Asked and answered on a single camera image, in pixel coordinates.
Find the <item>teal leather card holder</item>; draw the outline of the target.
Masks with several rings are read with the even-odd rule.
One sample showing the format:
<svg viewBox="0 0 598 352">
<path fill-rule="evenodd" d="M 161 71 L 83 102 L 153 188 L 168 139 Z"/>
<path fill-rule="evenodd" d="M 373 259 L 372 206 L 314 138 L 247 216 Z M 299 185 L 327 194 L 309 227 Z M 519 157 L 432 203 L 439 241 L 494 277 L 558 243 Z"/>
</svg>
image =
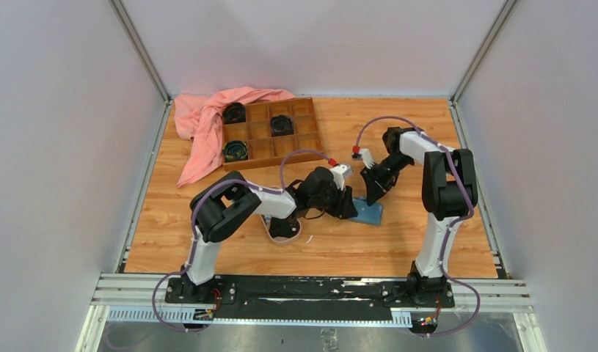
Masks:
<svg viewBox="0 0 598 352">
<path fill-rule="evenodd" d="M 377 227 L 382 224 L 384 206 L 381 203 L 375 202 L 372 205 L 368 205 L 366 199 L 362 197 L 353 198 L 352 202 L 357 210 L 357 215 L 349 218 L 349 221 Z"/>
</svg>

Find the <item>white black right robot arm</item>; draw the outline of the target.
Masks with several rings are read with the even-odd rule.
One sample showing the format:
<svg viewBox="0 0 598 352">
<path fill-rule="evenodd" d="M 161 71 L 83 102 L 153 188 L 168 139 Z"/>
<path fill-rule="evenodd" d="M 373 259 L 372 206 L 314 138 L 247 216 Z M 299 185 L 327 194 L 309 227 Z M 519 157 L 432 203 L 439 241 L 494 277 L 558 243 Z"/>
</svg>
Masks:
<svg viewBox="0 0 598 352">
<path fill-rule="evenodd" d="M 473 217 L 478 203 L 473 153 L 447 147 L 421 130 L 388 128 L 383 137 L 387 157 L 377 163 L 369 149 L 355 145 L 354 158 L 364 167 L 366 202 L 372 205 L 396 185 L 401 171 L 415 163 L 423 167 L 421 199 L 427 225 L 423 244 L 405 282 L 384 295 L 387 303 L 408 301 L 425 306 L 448 291 L 448 261 L 456 233 Z"/>
</svg>

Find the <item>pink oval card tray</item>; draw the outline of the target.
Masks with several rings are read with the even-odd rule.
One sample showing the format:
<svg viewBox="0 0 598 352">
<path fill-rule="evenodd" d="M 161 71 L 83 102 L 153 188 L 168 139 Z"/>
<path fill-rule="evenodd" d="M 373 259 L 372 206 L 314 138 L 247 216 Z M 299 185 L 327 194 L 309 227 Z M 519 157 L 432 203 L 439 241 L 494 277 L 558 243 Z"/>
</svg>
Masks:
<svg viewBox="0 0 598 352">
<path fill-rule="evenodd" d="M 300 220 L 279 219 L 260 215 L 266 234 L 273 244 L 286 245 L 297 240 L 301 235 Z"/>
</svg>

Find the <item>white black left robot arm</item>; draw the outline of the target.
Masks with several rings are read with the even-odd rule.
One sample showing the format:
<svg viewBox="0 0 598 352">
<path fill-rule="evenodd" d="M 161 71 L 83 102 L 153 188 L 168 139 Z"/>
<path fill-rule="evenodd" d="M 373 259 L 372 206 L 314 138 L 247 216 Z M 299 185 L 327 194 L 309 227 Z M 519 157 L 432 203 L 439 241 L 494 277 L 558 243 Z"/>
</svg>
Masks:
<svg viewBox="0 0 598 352">
<path fill-rule="evenodd" d="M 275 244 L 298 238 L 301 220 L 313 211 L 338 219 L 357 216 L 352 188 L 346 185 L 351 173 L 348 164 L 319 166 L 285 188 L 257 185 L 237 171 L 219 179 L 191 200 L 192 244 L 181 269 L 182 282 L 172 285 L 173 293 L 195 303 L 219 297 L 211 280 L 221 244 L 253 214 L 260 216 Z"/>
</svg>

